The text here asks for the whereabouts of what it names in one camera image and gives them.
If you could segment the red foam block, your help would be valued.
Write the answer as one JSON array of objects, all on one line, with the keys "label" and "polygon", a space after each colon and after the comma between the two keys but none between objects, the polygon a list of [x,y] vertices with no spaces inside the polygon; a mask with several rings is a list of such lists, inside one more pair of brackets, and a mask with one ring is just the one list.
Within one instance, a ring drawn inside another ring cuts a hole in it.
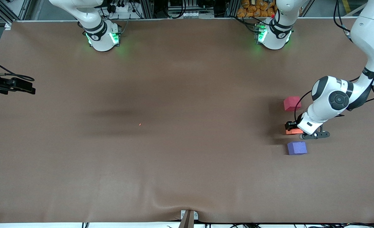
[{"label": "red foam block", "polygon": [[283,101],[284,110],[287,112],[294,112],[301,108],[299,96],[290,96]]}]

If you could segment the purple foam block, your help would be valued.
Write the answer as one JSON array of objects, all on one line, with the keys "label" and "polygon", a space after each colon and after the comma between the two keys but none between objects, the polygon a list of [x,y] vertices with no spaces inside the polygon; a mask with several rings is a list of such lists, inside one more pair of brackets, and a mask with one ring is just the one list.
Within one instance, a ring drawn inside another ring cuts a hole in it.
[{"label": "purple foam block", "polygon": [[294,141],[287,144],[289,155],[305,155],[308,153],[306,142]]}]

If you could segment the brown table mat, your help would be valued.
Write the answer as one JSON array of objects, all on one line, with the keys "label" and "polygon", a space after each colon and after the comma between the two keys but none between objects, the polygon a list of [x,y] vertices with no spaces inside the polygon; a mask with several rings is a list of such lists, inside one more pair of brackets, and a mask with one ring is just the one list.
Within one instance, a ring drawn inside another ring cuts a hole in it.
[{"label": "brown table mat", "polygon": [[277,51],[233,19],[136,20],[104,53],[76,22],[16,22],[0,64],[36,88],[0,95],[0,223],[374,223],[374,101],[287,151],[284,99],[366,64],[328,19]]}]

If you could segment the pile of orange objects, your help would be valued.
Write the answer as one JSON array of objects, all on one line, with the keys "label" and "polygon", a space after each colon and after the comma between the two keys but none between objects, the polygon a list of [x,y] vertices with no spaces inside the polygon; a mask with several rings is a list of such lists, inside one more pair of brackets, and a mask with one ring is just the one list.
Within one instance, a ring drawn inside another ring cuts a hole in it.
[{"label": "pile of orange objects", "polygon": [[274,17],[278,7],[276,0],[240,0],[236,17]]}]

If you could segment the white power strip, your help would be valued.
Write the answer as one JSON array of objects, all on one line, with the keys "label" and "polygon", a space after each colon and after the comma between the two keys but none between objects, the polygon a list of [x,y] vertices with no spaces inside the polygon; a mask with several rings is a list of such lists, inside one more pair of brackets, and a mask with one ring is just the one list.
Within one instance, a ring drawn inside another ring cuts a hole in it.
[{"label": "white power strip", "polygon": [[108,13],[128,13],[131,9],[129,0],[106,0]]}]

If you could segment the aluminium frame profile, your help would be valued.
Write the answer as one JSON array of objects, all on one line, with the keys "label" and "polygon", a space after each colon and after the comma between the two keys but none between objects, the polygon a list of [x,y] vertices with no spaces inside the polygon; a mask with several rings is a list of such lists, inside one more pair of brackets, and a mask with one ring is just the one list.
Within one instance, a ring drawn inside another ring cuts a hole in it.
[{"label": "aluminium frame profile", "polygon": [[153,19],[154,1],[155,0],[139,0],[143,11],[144,19]]},{"label": "aluminium frame profile", "polygon": [[31,11],[37,0],[0,0],[0,23],[10,30],[12,23],[30,19]]},{"label": "aluminium frame profile", "polygon": [[229,4],[226,10],[226,17],[236,17],[238,10],[242,6],[242,0],[229,0]]}]

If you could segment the grey mounting bracket plate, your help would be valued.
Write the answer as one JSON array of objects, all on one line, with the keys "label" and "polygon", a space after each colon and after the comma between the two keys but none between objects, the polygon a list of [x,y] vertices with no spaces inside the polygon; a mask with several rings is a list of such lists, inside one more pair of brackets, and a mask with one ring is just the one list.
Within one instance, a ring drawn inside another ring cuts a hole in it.
[{"label": "grey mounting bracket plate", "polygon": [[199,216],[198,216],[198,213],[196,211],[193,211],[193,210],[181,210],[180,220],[182,220],[185,215],[190,215],[191,217],[193,217],[194,220],[199,220]]}]

